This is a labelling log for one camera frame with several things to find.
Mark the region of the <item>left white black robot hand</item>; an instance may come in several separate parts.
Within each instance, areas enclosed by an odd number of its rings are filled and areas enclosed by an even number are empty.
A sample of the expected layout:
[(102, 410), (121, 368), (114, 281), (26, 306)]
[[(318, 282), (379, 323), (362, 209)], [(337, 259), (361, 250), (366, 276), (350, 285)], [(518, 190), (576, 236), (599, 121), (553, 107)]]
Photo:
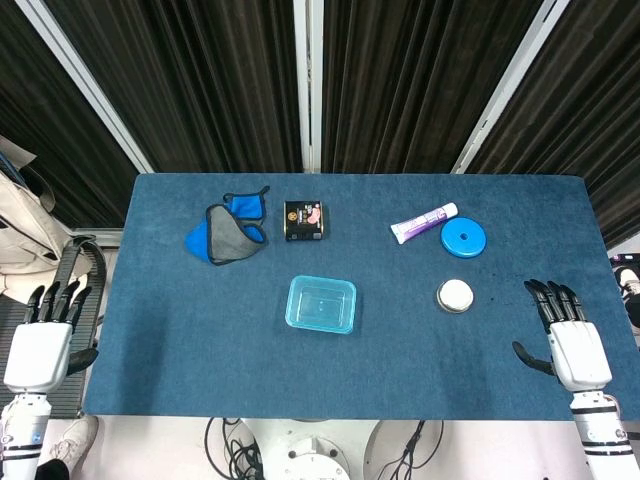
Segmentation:
[(71, 350), (84, 304), (92, 293), (75, 280), (62, 287), (58, 281), (38, 286), (16, 327), (3, 383), (16, 394), (49, 394), (63, 381), (88, 369), (97, 359), (95, 347)]

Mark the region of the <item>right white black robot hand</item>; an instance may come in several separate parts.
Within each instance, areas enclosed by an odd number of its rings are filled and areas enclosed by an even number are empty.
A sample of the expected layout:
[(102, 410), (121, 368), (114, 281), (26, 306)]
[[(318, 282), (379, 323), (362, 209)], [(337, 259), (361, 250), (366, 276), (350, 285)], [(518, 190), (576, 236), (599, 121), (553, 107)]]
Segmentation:
[(612, 373), (600, 334), (587, 319), (577, 294), (564, 284), (524, 282), (534, 300), (548, 341), (549, 361), (532, 356), (518, 341), (514, 353), (527, 367), (555, 377), (571, 393), (601, 391)]

